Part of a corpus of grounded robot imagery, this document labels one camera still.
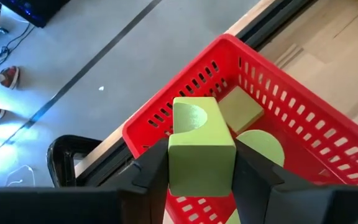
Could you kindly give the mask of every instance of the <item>red plastic basket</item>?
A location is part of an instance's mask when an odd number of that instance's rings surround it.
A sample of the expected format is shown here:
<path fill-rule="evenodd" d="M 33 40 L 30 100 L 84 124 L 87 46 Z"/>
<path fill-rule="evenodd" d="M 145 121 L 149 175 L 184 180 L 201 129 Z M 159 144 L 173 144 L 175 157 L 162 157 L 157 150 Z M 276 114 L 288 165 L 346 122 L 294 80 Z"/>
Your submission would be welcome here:
<path fill-rule="evenodd" d="M 358 125 L 235 37 L 224 34 L 200 53 L 124 126 L 135 157 L 172 133 L 176 96 L 214 96 L 235 86 L 248 92 L 265 114 L 249 129 L 273 134 L 285 151 L 284 168 L 317 184 L 358 185 Z M 224 198 L 173 197 L 175 223 L 224 223 L 235 209 Z"/>

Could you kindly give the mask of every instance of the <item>wooden block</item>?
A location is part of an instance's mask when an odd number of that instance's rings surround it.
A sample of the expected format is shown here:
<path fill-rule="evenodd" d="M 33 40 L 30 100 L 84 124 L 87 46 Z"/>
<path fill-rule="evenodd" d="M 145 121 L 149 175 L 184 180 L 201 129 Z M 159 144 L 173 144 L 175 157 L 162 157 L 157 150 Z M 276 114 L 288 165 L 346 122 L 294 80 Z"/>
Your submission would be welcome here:
<path fill-rule="evenodd" d="M 213 97 L 173 100 L 168 145 L 174 196 L 221 197 L 231 192 L 236 146 Z"/>
<path fill-rule="evenodd" d="M 233 212 L 233 214 L 231 214 L 226 224 L 241 224 L 239 212 L 237 211 L 237 209 Z"/>
<path fill-rule="evenodd" d="M 219 108 L 227 125 L 237 134 L 245 131 L 264 113 L 264 109 L 239 86 L 219 102 Z"/>
<path fill-rule="evenodd" d="M 237 136 L 237 139 L 277 165 L 284 166 L 283 147 L 271 134 L 262 130 L 250 130 Z"/>

